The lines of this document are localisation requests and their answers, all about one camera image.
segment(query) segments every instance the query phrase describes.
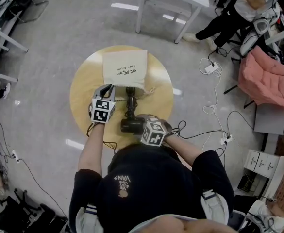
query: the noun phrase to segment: white marker cube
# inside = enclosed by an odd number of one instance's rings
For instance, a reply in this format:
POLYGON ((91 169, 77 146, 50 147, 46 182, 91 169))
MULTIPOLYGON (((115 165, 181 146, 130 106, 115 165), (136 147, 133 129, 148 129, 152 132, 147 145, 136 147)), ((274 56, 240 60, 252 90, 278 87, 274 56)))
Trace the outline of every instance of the white marker cube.
POLYGON ((166 135, 160 122, 147 122, 142 134, 141 143, 151 146, 161 146, 166 135))
POLYGON ((91 121, 107 123, 115 110, 115 102, 92 99, 91 121))

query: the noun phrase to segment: black t-shirt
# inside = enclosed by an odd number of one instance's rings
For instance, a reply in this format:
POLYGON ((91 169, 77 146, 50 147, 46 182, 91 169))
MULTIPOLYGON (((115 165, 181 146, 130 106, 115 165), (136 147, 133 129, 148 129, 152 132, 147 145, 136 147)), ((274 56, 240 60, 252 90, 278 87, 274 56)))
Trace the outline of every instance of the black t-shirt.
POLYGON ((190 171, 170 148, 134 145, 119 151, 108 171, 104 178, 87 169, 76 173, 69 209, 73 232, 78 210, 89 203, 105 233, 125 233, 163 214, 205 218, 203 189, 221 194, 233 208, 234 192, 214 151, 198 156, 190 171))

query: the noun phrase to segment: pink chair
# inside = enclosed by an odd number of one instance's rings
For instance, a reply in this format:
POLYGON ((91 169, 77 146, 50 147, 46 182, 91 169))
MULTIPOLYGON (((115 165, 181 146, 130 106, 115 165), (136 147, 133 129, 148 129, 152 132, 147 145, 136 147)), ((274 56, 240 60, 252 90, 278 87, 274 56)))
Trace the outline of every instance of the pink chair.
POLYGON ((256 46, 241 61, 238 87, 257 105, 273 103, 284 107, 284 65, 270 58, 256 46))

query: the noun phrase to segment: gray floor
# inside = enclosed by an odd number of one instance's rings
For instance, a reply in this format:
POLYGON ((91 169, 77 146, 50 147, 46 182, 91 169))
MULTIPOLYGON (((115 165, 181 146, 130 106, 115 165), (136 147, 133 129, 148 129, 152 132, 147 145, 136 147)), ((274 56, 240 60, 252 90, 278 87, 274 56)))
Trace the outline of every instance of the gray floor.
MULTIPOLYGON (((166 67, 173 87, 182 91, 181 95, 174 97, 169 121, 176 127, 180 120, 186 120, 185 136, 220 129, 214 115, 207 115, 202 110, 205 105, 215 104, 214 87, 219 78, 202 75, 199 71, 201 58, 207 58, 210 53, 205 42, 193 44, 181 40, 178 45, 173 43, 183 25, 163 18, 163 14, 172 16, 169 11, 146 7, 141 34, 136 34, 137 12, 111 7, 111 4, 137 6, 138 0, 49 1, 39 20, 17 25, 11 35, 30 49, 28 53, 11 47, 1 58, 3 72, 19 80, 12 85, 8 98, 0 100, 0 120, 10 151, 17 151, 40 185, 67 214, 81 152, 67 142, 84 144, 86 141, 70 111, 69 89, 74 73, 89 55, 107 46, 125 44, 146 49, 156 56, 166 67)), ((214 17, 213 8, 203 9, 190 31, 202 29, 214 17)), ((251 124, 255 112, 255 105, 243 109, 247 97, 240 90, 223 95, 225 89, 237 84, 238 66, 230 61, 233 55, 233 52, 227 58, 212 55, 212 59, 223 67, 217 87, 216 112, 224 129, 227 129, 226 119, 230 111, 240 111, 251 124)), ((231 116, 229 125, 237 141, 227 146, 226 170, 236 188, 243 172, 243 157, 247 149, 260 149, 262 136, 253 133, 237 114, 231 116)), ((213 133, 204 150, 221 147, 221 137, 221 133, 213 133)), ((207 138, 206 134, 191 139, 191 142, 202 147, 207 138)), ((1 128, 0 140, 3 142, 1 128)), ((104 150, 105 173, 112 156, 110 149, 104 150)), ((23 163, 9 160, 8 167, 14 187, 27 189, 34 200, 60 213, 50 197, 39 189, 23 163)))

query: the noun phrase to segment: white cloth bag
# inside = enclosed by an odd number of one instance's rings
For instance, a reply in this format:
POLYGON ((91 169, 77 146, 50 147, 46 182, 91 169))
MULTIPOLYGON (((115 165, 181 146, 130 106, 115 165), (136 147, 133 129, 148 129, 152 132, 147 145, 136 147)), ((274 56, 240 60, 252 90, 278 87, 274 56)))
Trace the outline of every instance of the white cloth bag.
POLYGON ((135 87, 135 96, 140 98, 145 90, 147 51, 130 50, 103 54, 104 84, 116 87, 115 101, 126 100, 126 87, 135 87))

